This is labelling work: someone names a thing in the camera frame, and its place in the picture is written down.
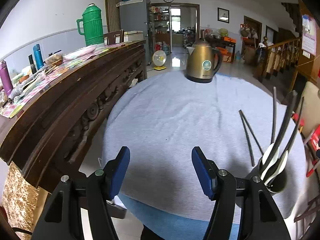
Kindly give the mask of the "metal utensil holder cup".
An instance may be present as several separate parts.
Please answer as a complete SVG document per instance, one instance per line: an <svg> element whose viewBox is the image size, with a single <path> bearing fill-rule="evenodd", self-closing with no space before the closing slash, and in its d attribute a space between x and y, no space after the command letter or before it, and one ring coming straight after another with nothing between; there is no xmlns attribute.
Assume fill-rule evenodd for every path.
<svg viewBox="0 0 320 240"><path fill-rule="evenodd" d="M264 176L260 176L266 188L272 194L278 194L285 189L287 184L287 173L285 171L285 167L287 165L288 156L289 151L286 150L281 154L280 158L267 169L266 174Z"/></svg>

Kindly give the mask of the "white chest freezer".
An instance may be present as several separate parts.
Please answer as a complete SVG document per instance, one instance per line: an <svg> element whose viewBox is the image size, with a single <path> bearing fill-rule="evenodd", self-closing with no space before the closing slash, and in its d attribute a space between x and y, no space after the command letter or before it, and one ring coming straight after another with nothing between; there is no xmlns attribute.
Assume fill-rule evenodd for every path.
<svg viewBox="0 0 320 240"><path fill-rule="evenodd" d="M141 41L144 40L144 33L142 31L125 31L124 42Z"/></svg>

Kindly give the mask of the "dark metal chopstick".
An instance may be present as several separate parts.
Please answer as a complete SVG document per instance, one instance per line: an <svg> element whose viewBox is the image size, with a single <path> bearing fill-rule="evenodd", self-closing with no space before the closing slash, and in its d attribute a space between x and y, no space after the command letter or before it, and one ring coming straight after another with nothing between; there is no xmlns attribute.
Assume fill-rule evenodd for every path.
<svg viewBox="0 0 320 240"><path fill-rule="evenodd" d="M250 141L250 138L249 138L247 127L246 127L245 120L244 120L244 117L242 115L242 111L241 110L239 110L239 114L240 114L240 118L241 118L242 125L243 125L243 128L244 128L244 132L245 132L245 137L246 137L248 150L249 150L249 155L250 155L250 159L251 159L251 165L252 165L252 167L255 167L253 149L252 149L251 141Z"/></svg>

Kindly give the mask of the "light blue table towel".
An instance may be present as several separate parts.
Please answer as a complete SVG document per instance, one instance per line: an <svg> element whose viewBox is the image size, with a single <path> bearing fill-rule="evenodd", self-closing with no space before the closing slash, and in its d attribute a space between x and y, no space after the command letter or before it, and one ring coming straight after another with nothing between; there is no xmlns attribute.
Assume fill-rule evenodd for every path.
<svg viewBox="0 0 320 240"><path fill-rule="evenodd" d="M239 110L264 152L272 105L255 85L220 74L195 83L175 71L138 83L116 103L104 133L104 162L123 146L131 152L120 200L164 239L201 239L214 202L203 194L192 149L199 146L219 168L247 176L252 165Z"/></svg>

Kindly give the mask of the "carved dark wooden sideboard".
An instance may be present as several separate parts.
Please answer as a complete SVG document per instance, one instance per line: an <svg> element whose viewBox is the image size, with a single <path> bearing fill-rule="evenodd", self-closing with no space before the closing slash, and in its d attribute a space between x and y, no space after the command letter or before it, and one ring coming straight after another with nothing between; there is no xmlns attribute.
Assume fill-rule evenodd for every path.
<svg viewBox="0 0 320 240"><path fill-rule="evenodd" d="M146 79L144 41L118 44L41 88L11 119L1 117L1 159L52 192L79 168L99 127L129 89Z"/></svg>

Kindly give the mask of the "blue bottle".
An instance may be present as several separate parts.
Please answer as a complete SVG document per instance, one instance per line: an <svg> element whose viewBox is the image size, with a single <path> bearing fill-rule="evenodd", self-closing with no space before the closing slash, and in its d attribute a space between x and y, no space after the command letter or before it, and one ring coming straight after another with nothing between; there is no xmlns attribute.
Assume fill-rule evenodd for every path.
<svg viewBox="0 0 320 240"><path fill-rule="evenodd" d="M44 66L44 62L41 54L41 48L39 44L35 44L35 46L33 46L33 53L34 53L34 59L36 61L36 67L39 70Z"/></svg>

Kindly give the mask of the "purple bottle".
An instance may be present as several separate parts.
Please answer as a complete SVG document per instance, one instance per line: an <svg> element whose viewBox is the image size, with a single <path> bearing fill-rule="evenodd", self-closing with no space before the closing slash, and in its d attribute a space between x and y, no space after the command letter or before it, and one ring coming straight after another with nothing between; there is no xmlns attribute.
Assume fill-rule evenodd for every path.
<svg viewBox="0 0 320 240"><path fill-rule="evenodd" d="M4 60L1 61L0 75L5 93L9 96L13 90L13 85L8 72L7 63Z"/></svg>

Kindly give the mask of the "wall calendar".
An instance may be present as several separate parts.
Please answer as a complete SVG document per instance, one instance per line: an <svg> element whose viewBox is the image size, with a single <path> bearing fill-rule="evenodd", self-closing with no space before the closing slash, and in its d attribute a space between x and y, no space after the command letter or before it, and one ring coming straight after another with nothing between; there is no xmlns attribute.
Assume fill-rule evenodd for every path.
<svg viewBox="0 0 320 240"><path fill-rule="evenodd" d="M316 55L316 21L313 17L302 16L302 49L313 56Z"/></svg>

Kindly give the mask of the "wooden stair railing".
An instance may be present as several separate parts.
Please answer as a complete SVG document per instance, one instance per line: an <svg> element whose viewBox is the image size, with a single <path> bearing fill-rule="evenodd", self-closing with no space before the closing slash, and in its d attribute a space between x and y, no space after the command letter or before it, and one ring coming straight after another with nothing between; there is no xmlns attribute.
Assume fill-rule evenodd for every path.
<svg viewBox="0 0 320 240"><path fill-rule="evenodd" d="M285 70L295 68L298 63L301 44L301 37L279 42L271 46L266 46L267 43L265 41L264 46L260 47L259 67L261 67L261 73L258 79L260 81L270 79L279 73L283 74Z"/></svg>

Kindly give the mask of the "green thermos jug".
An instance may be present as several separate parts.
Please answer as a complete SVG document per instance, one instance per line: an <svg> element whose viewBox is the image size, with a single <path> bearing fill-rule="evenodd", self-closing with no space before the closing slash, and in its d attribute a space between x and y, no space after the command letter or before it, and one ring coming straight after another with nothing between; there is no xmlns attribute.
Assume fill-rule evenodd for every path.
<svg viewBox="0 0 320 240"><path fill-rule="evenodd" d="M78 33L85 37L86 46L104 43L101 9L94 3L87 6L82 18L76 20Z"/></svg>

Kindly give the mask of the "grey refrigerator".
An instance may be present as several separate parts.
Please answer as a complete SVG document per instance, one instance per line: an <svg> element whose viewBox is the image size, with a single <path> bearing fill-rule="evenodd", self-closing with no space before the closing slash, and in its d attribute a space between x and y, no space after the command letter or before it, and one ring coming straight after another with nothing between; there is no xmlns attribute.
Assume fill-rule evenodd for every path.
<svg viewBox="0 0 320 240"><path fill-rule="evenodd" d="M145 60L147 65L152 61L152 35L150 34L149 8L150 0L129 0L117 4L120 13L120 26L125 32L138 32L145 40Z"/></svg>

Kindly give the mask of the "small yellow white fan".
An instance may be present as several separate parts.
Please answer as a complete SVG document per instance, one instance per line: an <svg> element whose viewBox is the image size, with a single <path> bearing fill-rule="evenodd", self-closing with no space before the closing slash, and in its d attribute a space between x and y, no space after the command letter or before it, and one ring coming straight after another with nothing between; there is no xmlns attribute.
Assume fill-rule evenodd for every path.
<svg viewBox="0 0 320 240"><path fill-rule="evenodd" d="M152 56L152 62L154 64L153 69L157 71L165 70L166 67L164 66L164 64L166 62L166 59L166 53L162 50L157 50Z"/></svg>

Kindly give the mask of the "framed wall picture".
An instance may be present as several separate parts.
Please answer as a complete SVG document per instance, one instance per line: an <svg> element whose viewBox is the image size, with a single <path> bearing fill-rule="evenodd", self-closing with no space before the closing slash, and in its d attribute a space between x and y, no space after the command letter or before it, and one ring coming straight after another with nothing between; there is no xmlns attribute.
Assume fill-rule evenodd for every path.
<svg viewBox="0 0 320 240"><path fill-rule="evenodd" d="M217 20L224 23L229 23L230 15L229 10L217 8Z"/></svg>

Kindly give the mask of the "golden electric kettle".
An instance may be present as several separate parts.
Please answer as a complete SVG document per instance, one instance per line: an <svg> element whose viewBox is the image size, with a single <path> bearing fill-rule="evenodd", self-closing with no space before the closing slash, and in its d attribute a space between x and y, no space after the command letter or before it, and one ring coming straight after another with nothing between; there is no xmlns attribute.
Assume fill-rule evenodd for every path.
<svg viewBox="0 0 320 240"><path fill-rule="evenodd" d="M212 82L221 67L221 52L201 39L195 41L191 47L187 47L187 50L189 56L185 77L197 83Z"/></svg>

